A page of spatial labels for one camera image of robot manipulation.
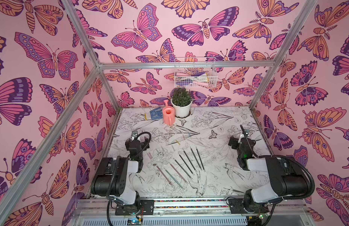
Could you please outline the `blue pencil with clear cap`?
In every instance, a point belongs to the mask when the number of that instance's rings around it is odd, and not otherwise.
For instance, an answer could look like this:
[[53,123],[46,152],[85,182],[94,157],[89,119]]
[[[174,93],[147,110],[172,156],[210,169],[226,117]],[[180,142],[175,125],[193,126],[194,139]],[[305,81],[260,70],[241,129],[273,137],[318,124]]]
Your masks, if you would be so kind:
[[178,165],[179,167],[185,172],[185,174],[190,178],[190,179],[193,179],[192,176],[182,167],[182,165],[177,161],[177,160],[174,160]]

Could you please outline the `dark pencil with clear cap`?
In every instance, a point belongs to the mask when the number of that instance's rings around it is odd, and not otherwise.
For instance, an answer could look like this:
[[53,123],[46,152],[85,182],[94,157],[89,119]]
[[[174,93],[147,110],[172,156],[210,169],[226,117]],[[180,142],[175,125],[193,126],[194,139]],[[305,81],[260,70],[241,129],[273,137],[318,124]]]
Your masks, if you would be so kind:
[[184,152],[185,156],[187,157],[188,161],[190,162],[192,168],[193,168],[195,171],[197,171],[196,168],[195,168],[195,166],[193,165],[191,159],[189,158],[188,154],[187,154],[185,151],[183,151],[183,152]]

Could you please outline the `navy pencil with pink cap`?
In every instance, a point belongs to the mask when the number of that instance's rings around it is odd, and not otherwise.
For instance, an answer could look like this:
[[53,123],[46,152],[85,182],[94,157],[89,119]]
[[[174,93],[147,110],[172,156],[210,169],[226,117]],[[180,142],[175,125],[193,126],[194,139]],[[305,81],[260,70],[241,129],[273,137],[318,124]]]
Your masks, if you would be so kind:
[[199,169],[201,170],[202,167],[201,167],[201,165],[200,165],[200,163],[199,163],[199,161],[198,161],[198,159],[197,159],[197,157],[196,157],[196,155],[195,155],[193,149],[192,149],[191,147],[190,147],[190,149],[191,149],[192,155],[194,156],[194,159],[195,159],[195,161],[196,161],[196,163],[197,163]]

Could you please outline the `green pencil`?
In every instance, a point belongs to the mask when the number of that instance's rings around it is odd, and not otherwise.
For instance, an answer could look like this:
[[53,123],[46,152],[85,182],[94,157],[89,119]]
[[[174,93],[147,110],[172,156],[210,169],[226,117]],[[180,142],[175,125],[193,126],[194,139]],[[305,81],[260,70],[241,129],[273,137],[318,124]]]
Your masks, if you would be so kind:
[[185,190],[184,187],[176,180],[176,178],[168,171],[165,169],[165,171],[167,172],[167,174],[170,176],[170,178],[182,189]]

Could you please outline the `red pencil with clear cap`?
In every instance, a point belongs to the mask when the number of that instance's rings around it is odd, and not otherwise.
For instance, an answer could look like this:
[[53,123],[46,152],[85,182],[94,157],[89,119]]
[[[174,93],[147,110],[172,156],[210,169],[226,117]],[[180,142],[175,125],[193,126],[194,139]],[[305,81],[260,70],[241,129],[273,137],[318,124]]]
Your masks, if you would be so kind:
[[178,176],[186,183],[188,184],[187,180],[180,174],[180,172],[170,163],[170,166],[172,169],[178,174]]

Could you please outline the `brown pencil with yellow cap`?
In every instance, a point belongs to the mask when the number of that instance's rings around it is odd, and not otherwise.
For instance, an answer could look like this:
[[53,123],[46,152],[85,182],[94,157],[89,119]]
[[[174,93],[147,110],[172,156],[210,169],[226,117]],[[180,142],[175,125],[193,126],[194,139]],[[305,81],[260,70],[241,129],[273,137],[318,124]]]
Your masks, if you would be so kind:
[[182,159],[182,161],[184,162],[184,164],[187,166],[187,168],[189,169],[189,171],[191,172],[192,175],[194,175],[193,171],[191,170],[191,168],[189,167],[189,165],[186,163],[186,161],[184,160],[184,158],[179,154],[180,158]]

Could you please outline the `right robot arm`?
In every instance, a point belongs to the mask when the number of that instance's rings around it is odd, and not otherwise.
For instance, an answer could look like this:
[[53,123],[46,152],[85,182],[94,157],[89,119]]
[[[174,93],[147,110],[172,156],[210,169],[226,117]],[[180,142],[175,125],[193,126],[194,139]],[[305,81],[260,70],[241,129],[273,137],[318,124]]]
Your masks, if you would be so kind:
[[237,161],[245,171],[265,172],[269,182],[244,193],[245,207],[276,204],[284,200],[301,200],[310,197],[315,191],[314,178],[309,170],[292,157],[283,155],[257,155],[254,152],[255,140],[240,125],[239,138],[231,137],[231,146],[237,150]]

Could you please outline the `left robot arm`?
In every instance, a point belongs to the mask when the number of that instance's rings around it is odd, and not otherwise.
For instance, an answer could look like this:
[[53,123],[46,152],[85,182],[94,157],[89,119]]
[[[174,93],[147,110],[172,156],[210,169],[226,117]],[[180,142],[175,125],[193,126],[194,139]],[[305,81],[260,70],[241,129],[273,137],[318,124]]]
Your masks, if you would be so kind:
[[143,152],[150,147],[151,134],[132,132],[126,140],[127,157],[102,158],[96,174],[91,182],[91,194],[106,198],[110,203],[135,212],[141,208],[140,196],[137,191],[126,184],[129,177],[140,173],[143,168]]

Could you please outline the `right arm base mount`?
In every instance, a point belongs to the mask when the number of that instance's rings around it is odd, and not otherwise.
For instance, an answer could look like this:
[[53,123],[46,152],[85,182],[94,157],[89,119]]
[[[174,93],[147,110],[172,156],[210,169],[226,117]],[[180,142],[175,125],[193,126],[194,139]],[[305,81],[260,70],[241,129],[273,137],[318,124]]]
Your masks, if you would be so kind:
[[229,197],[225,202],[229,206],[231,214],[260,215],[269,212],[268,208],[263,204],[250,203],[243,199]]

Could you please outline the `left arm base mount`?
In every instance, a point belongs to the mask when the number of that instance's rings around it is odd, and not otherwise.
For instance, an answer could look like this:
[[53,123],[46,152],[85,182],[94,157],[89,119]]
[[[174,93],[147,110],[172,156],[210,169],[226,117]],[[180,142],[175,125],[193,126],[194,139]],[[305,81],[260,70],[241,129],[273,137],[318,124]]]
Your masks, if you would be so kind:
[[154,200],[140,200],[132,205],[117,205],[116,216],[138,216],[138,215],[153,215]]

